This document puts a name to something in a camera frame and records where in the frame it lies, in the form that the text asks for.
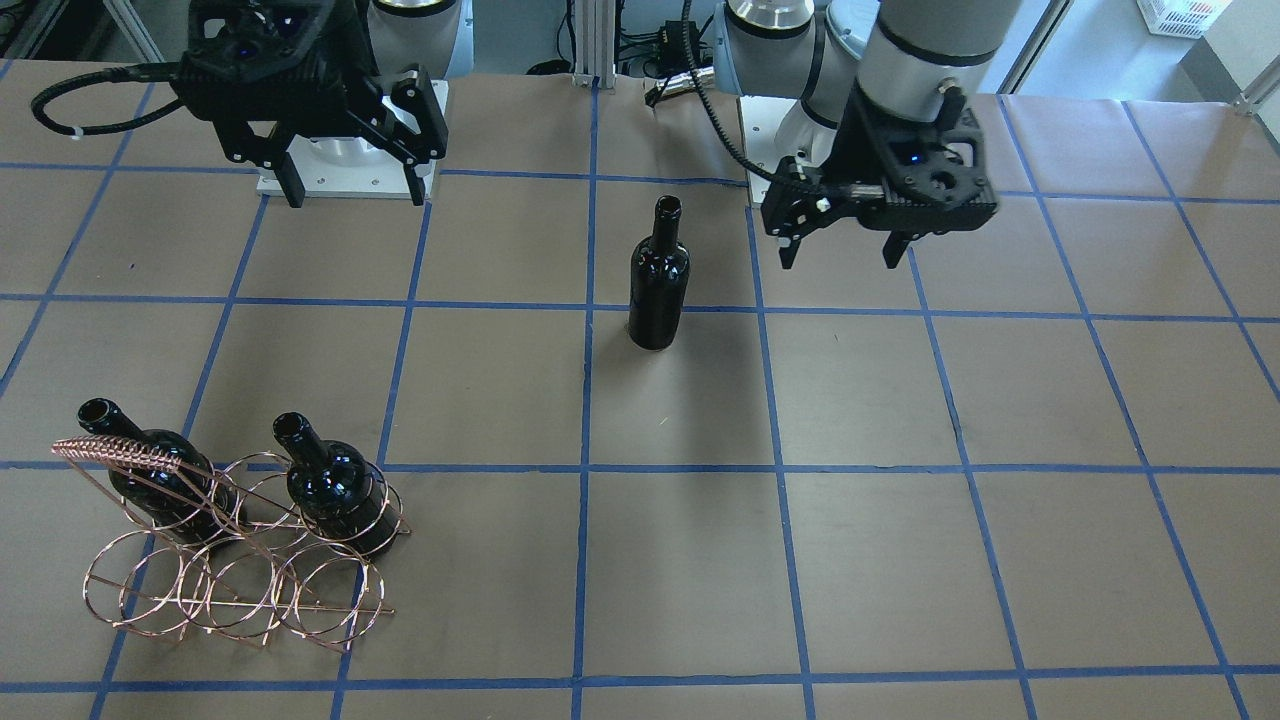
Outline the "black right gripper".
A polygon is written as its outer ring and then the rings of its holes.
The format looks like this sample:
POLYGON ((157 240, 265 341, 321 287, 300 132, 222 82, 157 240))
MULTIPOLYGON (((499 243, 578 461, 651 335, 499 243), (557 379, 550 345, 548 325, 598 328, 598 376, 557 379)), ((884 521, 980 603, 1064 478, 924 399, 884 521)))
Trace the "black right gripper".
POLYGON ((389 154, 422 206, 419 168, 447 155, 444 111, 425 68, 378 76, 366 1, 192 1, 172 87, 215 122, 227 158, 270 170, 291 208, 305 184, 288 147, 297 136, 357 137, 389 154), (273 120, 266 137, 250 122, 273 120))

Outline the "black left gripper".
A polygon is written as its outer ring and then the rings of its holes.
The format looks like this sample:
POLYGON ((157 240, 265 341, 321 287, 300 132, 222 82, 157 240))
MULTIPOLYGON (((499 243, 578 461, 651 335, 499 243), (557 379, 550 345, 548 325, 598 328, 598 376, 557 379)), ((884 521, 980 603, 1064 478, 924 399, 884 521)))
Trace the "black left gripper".
POLYGON ((963 88, 936 95, 940 110, 920 122, 896 117, 852 88, 827 160, 782 158, 760 204, 762 223, 794 268, 803 238, 837 219, 888 231, 884 265, 934 233, 975 231, 998 210, 986 168, 986 140, 963 88))

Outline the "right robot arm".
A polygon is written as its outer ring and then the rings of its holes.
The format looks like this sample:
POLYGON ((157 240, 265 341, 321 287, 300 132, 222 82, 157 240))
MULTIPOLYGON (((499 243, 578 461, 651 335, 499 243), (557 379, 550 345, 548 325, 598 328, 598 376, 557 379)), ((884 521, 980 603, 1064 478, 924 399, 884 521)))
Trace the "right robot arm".
POLYGON ((472 20, 468 1, 193 1, 172 87, 261 193, 422 205, 472 20))

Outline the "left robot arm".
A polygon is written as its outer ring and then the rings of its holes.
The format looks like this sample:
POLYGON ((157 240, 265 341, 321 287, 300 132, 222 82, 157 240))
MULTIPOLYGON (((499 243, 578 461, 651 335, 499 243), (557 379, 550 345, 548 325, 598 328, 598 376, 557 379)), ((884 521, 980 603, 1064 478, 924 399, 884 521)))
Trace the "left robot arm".
POLYGON ((817 149, 773 167, 730 155, 767 184, 762 224, 792 268, 803 240, 854 219, 887 233, 896 268, 911 242, 972 232, 998 210, 975 90, 1018 14, 1015 1, 722 1, 713 15, 718 87, 786 97, 817 149))

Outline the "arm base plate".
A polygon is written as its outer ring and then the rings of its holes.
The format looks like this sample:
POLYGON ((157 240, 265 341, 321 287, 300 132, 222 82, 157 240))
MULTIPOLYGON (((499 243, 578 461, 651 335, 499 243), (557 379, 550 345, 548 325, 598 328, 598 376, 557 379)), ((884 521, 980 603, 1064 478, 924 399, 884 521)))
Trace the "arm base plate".
POLYGON ((813 173, 824 163, 837 140, 838 128, 820 118, 800 99, 742 96, 739 100, 744 152, 748 160, 771 173, 782 174, 785 158, 800 170, 813 173))
POLYGON ((289 156, 310 199, 410 199, 406 165, 362 138, 296 137, 289 156))

